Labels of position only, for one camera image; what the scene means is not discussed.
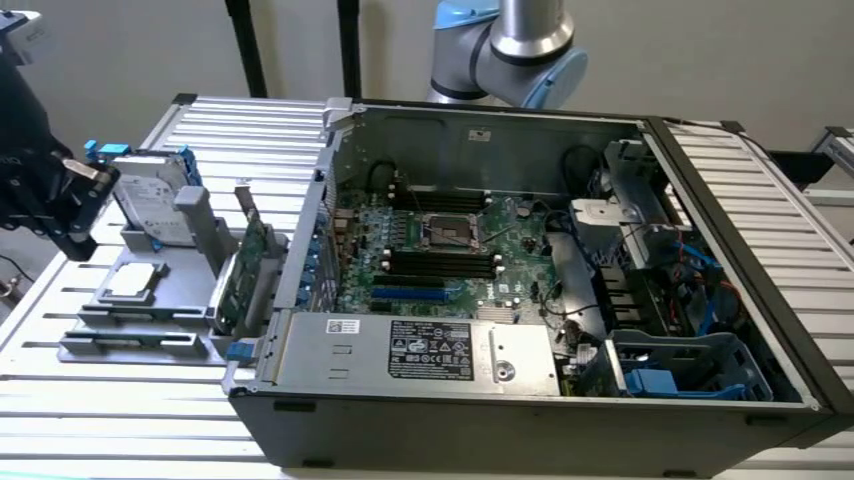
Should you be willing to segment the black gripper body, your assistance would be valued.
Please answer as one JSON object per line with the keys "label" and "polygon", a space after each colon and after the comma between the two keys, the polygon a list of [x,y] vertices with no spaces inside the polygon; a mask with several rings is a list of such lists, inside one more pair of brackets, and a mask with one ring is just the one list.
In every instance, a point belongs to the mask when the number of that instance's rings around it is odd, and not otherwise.
{"label": "black gripper body", "polygon": [[47,112],[11,60],[2,61],[2,222],[13,229],[67,231],[73,157],[55,138]]}

